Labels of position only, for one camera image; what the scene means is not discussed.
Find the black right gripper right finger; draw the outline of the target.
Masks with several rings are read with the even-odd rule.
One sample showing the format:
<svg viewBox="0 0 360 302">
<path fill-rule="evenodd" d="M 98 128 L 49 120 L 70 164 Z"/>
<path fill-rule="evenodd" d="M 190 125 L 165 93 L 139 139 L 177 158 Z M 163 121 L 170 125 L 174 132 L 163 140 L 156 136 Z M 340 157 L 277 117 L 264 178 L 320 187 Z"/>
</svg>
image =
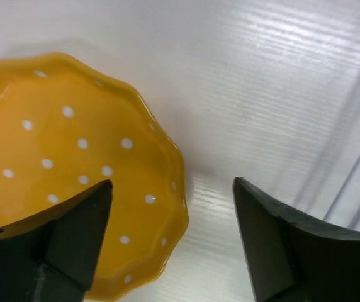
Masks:
<svg viewBox="0 0 360 302">
<path fill-rule="evenodd" d="M 360 232 L 312 217 L 237 177 L 233 196 L 256 301 L 360 301 Z"/>
</svg>

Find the yellow polka dot plate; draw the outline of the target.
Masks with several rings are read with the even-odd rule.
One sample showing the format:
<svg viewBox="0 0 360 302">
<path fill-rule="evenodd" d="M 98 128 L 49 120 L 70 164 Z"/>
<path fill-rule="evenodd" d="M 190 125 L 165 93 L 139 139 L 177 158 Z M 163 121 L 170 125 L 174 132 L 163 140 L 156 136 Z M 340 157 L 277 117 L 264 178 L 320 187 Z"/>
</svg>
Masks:
<svg viewBox="0 0 360 302">
<path fill-rule="evenodd" d="M 87 299 L 157 279 L 188 227 L 184 160 L 131 85 L 64 53 L 0 60 L 0 227 L 113 183 Z"/>
</svg>

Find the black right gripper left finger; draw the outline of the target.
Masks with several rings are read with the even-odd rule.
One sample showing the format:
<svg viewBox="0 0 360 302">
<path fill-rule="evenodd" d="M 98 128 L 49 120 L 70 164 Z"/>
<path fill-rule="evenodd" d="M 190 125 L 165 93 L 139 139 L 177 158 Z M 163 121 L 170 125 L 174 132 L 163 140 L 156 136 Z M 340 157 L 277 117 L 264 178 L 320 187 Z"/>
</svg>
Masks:
<svg viewBox="0 0 360 302">
<path fill-rule="evenodd" d="M 0 301 L 83 301 L 113 201 L 103 180 L 55 206 L 0 227 Z"/>
</svg>

